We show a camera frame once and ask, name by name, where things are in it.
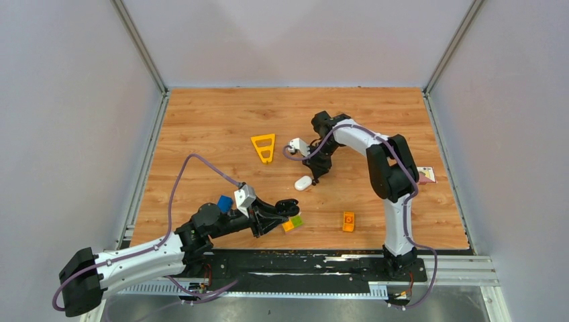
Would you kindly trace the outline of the white earbud charging case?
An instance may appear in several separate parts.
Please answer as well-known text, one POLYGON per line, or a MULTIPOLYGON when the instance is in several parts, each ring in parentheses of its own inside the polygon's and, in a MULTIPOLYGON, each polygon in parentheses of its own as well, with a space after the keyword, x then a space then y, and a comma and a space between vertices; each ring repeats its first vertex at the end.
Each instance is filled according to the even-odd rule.
POLYGON ((313 184, 313 179, 310 176, 302 176, 294 183, 294 188, 297 191, 305 191, 313 184))

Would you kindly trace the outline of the black earbud charging case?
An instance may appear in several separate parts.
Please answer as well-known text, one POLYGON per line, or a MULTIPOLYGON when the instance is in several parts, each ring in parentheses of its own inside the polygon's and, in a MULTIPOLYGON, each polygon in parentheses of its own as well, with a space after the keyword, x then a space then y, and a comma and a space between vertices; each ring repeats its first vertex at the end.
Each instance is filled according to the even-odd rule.
POLYGON ((298 204, 299 202, 296 199, 284 199, 277 201, 274 207, 278 215, 283 217, 294 217, 300 213, 298 204))

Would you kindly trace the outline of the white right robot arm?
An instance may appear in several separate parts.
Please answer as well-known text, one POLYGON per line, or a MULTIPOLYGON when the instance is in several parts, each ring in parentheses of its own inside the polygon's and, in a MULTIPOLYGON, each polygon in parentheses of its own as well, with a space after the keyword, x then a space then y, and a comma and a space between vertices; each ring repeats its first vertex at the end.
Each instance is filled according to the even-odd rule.
POLYGON ((417 247, 411 241, 411 206, 418 193, 419 172, 406 139, 372 131, 346 114, 332 117, 322 111, 311 124, 318 139, 310 144, 293 139, 288 152, 301 153, 313 184, 330 171, 331 157, 339 147, 349 147, 366 158, 370 184, 383 201, 386 217, 383 270, 392 280, 402 279, 417 258, 417 247))

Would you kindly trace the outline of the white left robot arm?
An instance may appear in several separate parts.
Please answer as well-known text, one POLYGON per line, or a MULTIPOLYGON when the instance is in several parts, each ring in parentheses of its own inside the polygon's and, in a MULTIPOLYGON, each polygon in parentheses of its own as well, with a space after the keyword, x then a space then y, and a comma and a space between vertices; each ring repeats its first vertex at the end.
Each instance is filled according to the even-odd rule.
POLYGON ((182 272, 200 276, 205 270, 203 254, 212 250, 214 238, 245 229, 254 237, 265 235, 297 215, 298 203, 284 199, 271 205, 256 198, 242 209, 205 203, 188 222, 145 244, 98 254, 90 247, 80 249, 60 271, 52 305, 67 317, 77 317, 141 282, 182 272))

